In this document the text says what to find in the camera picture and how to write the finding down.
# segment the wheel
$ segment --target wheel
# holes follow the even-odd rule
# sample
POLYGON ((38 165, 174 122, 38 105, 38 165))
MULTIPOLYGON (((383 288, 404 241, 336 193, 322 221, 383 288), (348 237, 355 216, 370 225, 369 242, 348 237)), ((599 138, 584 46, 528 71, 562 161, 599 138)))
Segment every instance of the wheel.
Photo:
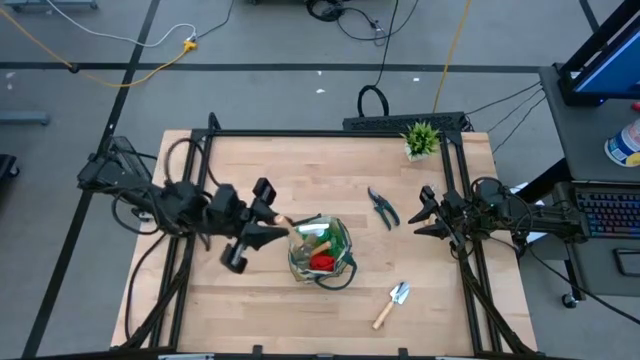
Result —
POLYGON ((562 305, 567 309, 575 309, 578 306, 578 300, 573 297, 573 294, 562 295, 562 305))
POLYGON ((11 170, 9 170, 9 177, 14 178, 14 177, 17 177, 18 175, 20 175, 20 168, 13 165, 11 170))

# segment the wooden table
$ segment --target wooden table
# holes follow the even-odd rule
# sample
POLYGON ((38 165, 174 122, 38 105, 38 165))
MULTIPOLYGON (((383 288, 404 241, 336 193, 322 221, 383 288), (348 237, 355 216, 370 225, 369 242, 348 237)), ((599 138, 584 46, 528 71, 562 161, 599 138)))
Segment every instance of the wooden table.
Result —
MULTIPOLYGON (((167 148, 189 134, 165 132, 154 183, 164 180, 167 148)), ((487 134, 465 133, 463 139, 471 180, 495 177, 487 134)), ((174 179, 182 175, 186 151, 187 145, 178 147, 172 157, 174 179)), ((462 189, 454 152, 451 147, 456 187, 462 189)), ((342 219, 351 233, 359 269, 347 289, 329 292, 294 281, 285 240, 260 252, 248 250, 249 264, 243 275, 231 273, 219 262, 226 239, 212 239, 210 252, 198 242, 179 351, 248 353, 259 344, 271 354, 394 355, 400 347, 408 348, 412 355, 473 354, 462 280, 447 241, 414 235, 419 226, 406 224, 422 208, 418 194, 423 185, 431 185, 439 198, 446 191, 440 155, 410 163, 400 138, 216 137, 210 164, 217 179, 233 184, 245 200, 252 199, 257 178, 266 176, 278 193, 275 211, 293 219, 318 212, 342 219), (373 210, 367 186, 395 207, 402 221, 399 227, 386 229, 373 210), (374 331, 372 322, 399 281, 408 281, 411 293, 385 325, 374 331)), ((207 183, 206 190, 213 193, 215 186, 207 183)), ((506 232, 494 236, 511 241, 506 232)), ((131 268, 156 239, 138 237, 131 268)), ((165 241, 147 258, 136 278, 131 329, 157 300, 167 246, 165 241)), ((535 349, 513 251, 491 241, 485 241, 484 247, 494 302, 523 342, 535 349)), ((338 284, 345 279, 332 280, 338 284)), ((125 340, 124 304, 123 298, 114 345, 125 340)), ((477 301, 476 307, 484 348, 489 349, 484 312, 477 301)), ((161 344, 168 339, 172 312, 170 305, 161 344)))

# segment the garden shears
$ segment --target garden shears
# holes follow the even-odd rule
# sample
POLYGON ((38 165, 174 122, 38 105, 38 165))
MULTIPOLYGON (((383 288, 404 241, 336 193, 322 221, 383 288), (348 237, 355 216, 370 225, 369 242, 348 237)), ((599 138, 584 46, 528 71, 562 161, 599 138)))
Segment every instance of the garden shears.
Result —
POLYGON ((382 217, 382 220, 387 225, 387 228, 391 230, 391 223, 389 222, 389 219, 387 219, 387 216, 384 213, 385 210, 387 210, 389 214, 391 214, 396 226, 400 225, 400 218, 398 217, 398 214, 396 213, 396 211, 393 209, 393 206, 391 206, 391 204, 385 198, 380 196, 380 194, 373 191, 371 187, 367 188, 367 192, 369 193, 369 197, 371 198, 371 200, 373 200, 373 203, 375 204, 373 209, 378 214, 380 214, 380 217, 382 217))

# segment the green plant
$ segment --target green plant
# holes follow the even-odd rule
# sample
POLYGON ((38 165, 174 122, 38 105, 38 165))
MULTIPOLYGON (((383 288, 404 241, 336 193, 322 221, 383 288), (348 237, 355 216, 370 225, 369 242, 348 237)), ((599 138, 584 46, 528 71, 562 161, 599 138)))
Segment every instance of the green plant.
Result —
POLYGON ((431 128, 431 124, 415 123, 409 126, 407 134, 400 134, 407 141, 410 156, 430 155, 438 150, 440 141, 438 140, 439 131, 431 128))

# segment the black keyboard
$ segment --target black keyboard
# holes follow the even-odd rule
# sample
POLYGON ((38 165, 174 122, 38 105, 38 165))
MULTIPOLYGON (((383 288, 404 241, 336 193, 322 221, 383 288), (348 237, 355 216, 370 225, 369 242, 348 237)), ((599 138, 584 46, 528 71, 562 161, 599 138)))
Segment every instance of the black keyboard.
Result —
POLYGON ((576 189, 591 237, 640 239, 640 189, 576 189))

